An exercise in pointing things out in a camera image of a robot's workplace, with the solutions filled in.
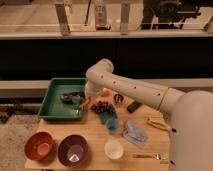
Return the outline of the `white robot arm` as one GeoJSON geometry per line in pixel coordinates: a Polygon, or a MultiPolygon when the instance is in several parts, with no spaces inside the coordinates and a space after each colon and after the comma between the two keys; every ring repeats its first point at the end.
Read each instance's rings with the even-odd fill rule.
{"type": "Polygon", "coordinates": [[[109,88],[169,115],[169,171],[213,171],[213,92],[183,92],[113,73],[104,58],[87,69],[85,94],[109,88]]]}

